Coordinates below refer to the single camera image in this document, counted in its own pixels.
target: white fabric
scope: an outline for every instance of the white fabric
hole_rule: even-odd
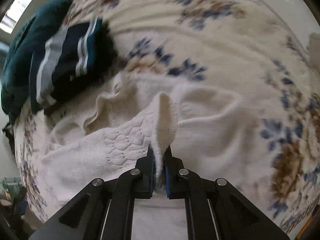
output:
[[[76,134],[70,127],[77,126],[86,134],[86,129],[101,119],[109,120],[107,128],[63,145],[63,137]],[[172,151],[188,168],[203,168],[202,173],[209,179],[221,174],[227,178],[243,169],[239,158],[247,150],[243,144],[249,139],[253,120],[242,98],[234,92],[184,79],[120,72],[100,89],[95,107],[85,116],[56,124],[45,145],[47,151],[51,150],[40,160],[38,176],[42,183],[38,187],[45,199],[53,199],[48,207],[53,215],[91,180],[115,179],[134,168],[150,143],[159,178],[163,153],[175,134]],[[195,161],[195,155],[204,162]],[[238,165],[221,166],[224,163]],[[50,196],[45,193],[47,187]]]

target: metal screw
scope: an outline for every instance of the metal screw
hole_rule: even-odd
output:
[[[179,174],[180,175],[188,175],[189,171],[187,169],[181,169],[181,170],[179,170]]]
[[[102,179],[95,179],[93,180],[92,184],[94,186],[100,186],[102,184]]]
[[[140,170],[139,169],[132,169],[130,171],[131,175],[138,175],[140,173]]]
[[[227,185],[227,181],[225,179],[218,179],[217,180],[218,185],[225,186]]]

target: white stripe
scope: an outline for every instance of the white stripe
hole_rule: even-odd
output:
[[[96,25],[97,25],[97,20],[98,18],[95,18],[94,25],[92,30],[90,31],[90,35],[94,32]],[[88,64],[88,57],[89,57],[89,52],[88,52],[88,44],[87,44],[87,39],[84,41],[84,51],[85,51],[85,60],[84,60],[84,65],[82,69],[82,74],[86,75],[87,74],[87,64]]]
[[[76,65],[76,77],[80,76],[80,65],[81,65],[81,62],[82,62],[82,59],[83,59],[82,51],[81,51],[82,42],[83,42],[83,37],[81,37],[79,39],[79,41],[78,41],[78,58],[79,58],[79,61],[77,62],[77,65]]]
[[[51,37],[50,39],[48,39],[45,43],[45,55],[44,55],[44,59],[41,61],[40,63],[40,67],[38,69],[38,73],[37,73],[37,80],[36,80],[36,90],[37,90],[37,94],[36,94],[36,100],[38,102],[38,104],[42,105],[45,100],[43,98],[41,98],[41,76],[42,76],[42,71],[43,68],[45,66],[45,64],[48,62],[48,58],[50,55],[50,51],[51,51],[51,43],[52,43],[53,37]]]
[[[80,38],[82,40],[81,41],[81,47],[84,46],[84,43],[87,40],[87,38],[89,36],[89,33],[91,32],[92,25],[93,25],[93,21],[90,22],[88,30],[87,30],[84,38],[83,37]],[[81,58],[79,58],[79,61],[78,61],[77,65],[76,65],[76,77],[79,77],[82,74],[82,68],[83,68],[82,65],[84,64],[84,57],[85,57],[85,55],[81,55]]]

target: bed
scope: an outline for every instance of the bed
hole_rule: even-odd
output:
[[[177,140],[183,138],[177,136],[173,155],[206,179],[228,179],[294,238],[320,198],[320,88],[307,52],[281,18],[260,0],[74,0],[61,28],[95,17],[109,23],[119,53],[114,66],[50,115],[33,115],[28,100],[15,123],[16,160],[33,213],[45,222],[65,204],[57,199],[55,185],[39,175],[43,157],[110,126],[106,108],[86,129],[75,121],[96,107],[97,91],[118,72],[159,75],[241,96],[243,109],[254,118],[248,130],[235,124],[226,132],[230,138],[241,134],[238,150],[227,142],[209,160],[194,152],[179,156],[183,147]],[[227,161],[231,152],[236,157]],[[167,227],[176,229],[177,239],[186,236],[181,203],[172,206],[177,224],[161,220],[163,211],[156,204],[138,205],[134,225],[156,224],[154,239],[164,239],[160,233],[167,234]],[[144,218],[143,208],[153,214],[152,222]],[[134,231],[133,239],[148,235],[146,227]]]

